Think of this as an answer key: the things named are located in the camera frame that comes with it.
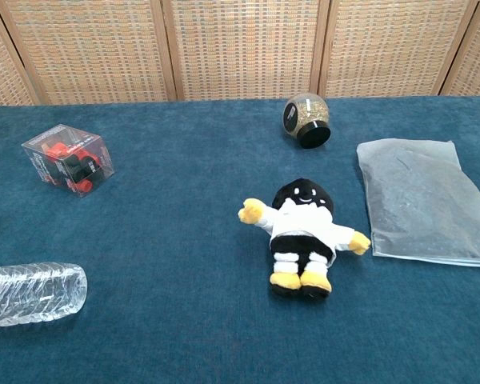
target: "clear plastic box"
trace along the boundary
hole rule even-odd
[[[71,126],[54,126],[22,147],[41,180],[81,198],[114,173],[103,139]]]

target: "white leg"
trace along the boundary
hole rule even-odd
[[[304,270],[320,274],[324,278],[327,278],[327,258],[317,254],[316,252],[310,253],[310,260],[304,267]]]
[[[283,272],[286,274],[296,274],[298,272],[298,254],[280,254],[276,252],[274,254],[275,264],[274,272]]]

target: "plastic bottle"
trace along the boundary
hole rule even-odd
[[[0,326],[48,322],[77,313],[87,277],[75,264],[40,262],[0,267]]]

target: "table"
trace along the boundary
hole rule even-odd
[[[0,328],[0,383],[480,383],[480,269],[341,252],[325,302],[270,292],[245,198],[311,178],[368,234],[355,150],[379,138],[453,140],[480,189],[480,97],[327,102],[315,150],[283,133],[284,100],[0,107],[0,266],[72,262],[89,281],[78,314]],[[84,199],[21,148],[58,123],[114,162]]]

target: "black lid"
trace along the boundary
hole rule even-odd
[[[298,142],[306,149],[320,146],[329,139],[329,136],[329,126],[321,120],[308,122],[297,132]]]

